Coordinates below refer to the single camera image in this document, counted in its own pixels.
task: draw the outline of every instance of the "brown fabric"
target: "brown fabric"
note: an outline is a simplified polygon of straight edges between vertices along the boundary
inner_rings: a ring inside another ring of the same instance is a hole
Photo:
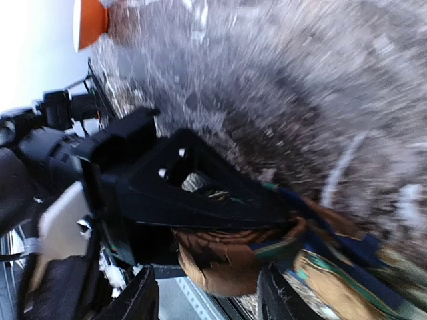
[[[326,220],[331,227],[335,230],[337,235],[343,237],[350,237],[353,239],[361,240],[364,238],[365,233],[361,231],[354,223],[349,219],[345,219],[343,216],[319,206],[317,203],[302,197],[306,205],[313,211],[315,211],[321,218]]]
[[[321,271],[314,267],[303,253],[297,256],[294,269],[306,274],[309,288],[326,305],[334,307],[341,320],[381,320],[384,314],[379,312],[357,290],[349,286],[341,277],[332,272]]]
[[[173,230],[179,243],[179,262],[188,277],[204,291],[219,296],[240,296],[256,292],[261,262],[248,244],[293,239],[304,232],[304,221],[287,234],[267,231],[194,232]]]

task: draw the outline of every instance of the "white strip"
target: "white strip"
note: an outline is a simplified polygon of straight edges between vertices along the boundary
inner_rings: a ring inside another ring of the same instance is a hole
[[[190,279],[179,277],[175,278],[175,281],[201,320],[225,320],[212,302],[203,296],[205,293],[197,288]]]
[[[87,240],[81,236],[77,221],[90,214],[83,186],[75,182],[42,215],[39,222],[41,255],[32,289],[39,285],[49,261],[86,254]]]
[[[322,196],[320,199],[321,206],[325,208],[332,207],[332,197],[334,196],[338,182],[340,182],[342,174],[350,165],[350,162],[354,158],[354,153],[358,150],[367,134],[367,131],[357,134],[342,156],[338,159],[335,167],[330,171],[330,174],[326,179],[325,187],[322,190]]]
[[[421,148],[427,148],[427,142],[417,142],[412,143],[409,145],[409,147],[421,147]]]
[[[40,240],[39,238],[26,238],[24,240],[25,255],[30,253],[40,253]]]
[[[203,8],[203,11],[201,12],[200,17],[200,23],[203,28],[206,28],[207,25],[207,14],[209,12],[209,5],[207,4],[207,1],[205,0],[205,7]]]
[[[81,0],[74,1],[74,16],[73,16],[73,44],[74,51],[80,50],[80,31],[81,31]]]
[[[188,11],[193,10],[193,3],[191,2],[191,0],[182,0],[182,3],[184,4],[184,6],[187,8]]]
[[[421,185],[405,185],[400,189],[399,201],[397,202],[397,212],[411,227],[420,227],[423,225],[421,213],[416,204],[421,198]]]

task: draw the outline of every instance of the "patterned fabric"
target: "patterned fabric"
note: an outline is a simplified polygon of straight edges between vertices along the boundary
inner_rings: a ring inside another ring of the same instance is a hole
[[[180,263],[202,289],[224,296],[255,293],[262,263],[281,261],[284,278],[298,293],[316,296],[308,305],[325,319],[427,319],[425,270],[341,215],[277,185],[265,186],[295,210],[294,228],[286,234],[174,230]]]

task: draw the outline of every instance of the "black plastic mount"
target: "black plastic mount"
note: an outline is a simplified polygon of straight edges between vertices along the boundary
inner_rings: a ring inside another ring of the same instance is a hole
[[[152,267],[144,267],[125,291],[95,318],[107,319],[159,319],[159,286]]]
[[[77,135],[43,127],[32,130],[21,140],[17,154],[31,177],[50,194],[59,196],[80,179],[72,154],[73,146],[82,140]]]
[[[98,94],[85,93],[71,98],[68,90],[52,91],[43,94],[36,109],[43,114],[49,128],[64,131],[71,129],[74,121],[97,118],[98,100]]]
[[[154,117],[154,110],[138,109],[75,150],[86,199],[106,224],[120,259],[136,262],[128,240],[128,233],[138,233],[130,231],[136,225],[227,230],[290,226],[274,194],[240,175],[188,129],[157,138]],[[190,173],[240,202],[213,201],[185,191],[181,185]]]
[[[31,130],[44,126],[45,118],[24,107],[0,115],[0,147],[13,148]]]
[[[258,317],[262,320],[322,320],[296,293],[274,265],[258,277]]]

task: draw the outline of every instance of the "orange object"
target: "orange object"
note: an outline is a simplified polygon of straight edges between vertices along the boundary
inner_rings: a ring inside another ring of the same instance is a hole
[[[76,52],[93,45],[108,31],[108,9],[99,0],[75,0],[73,38]]]

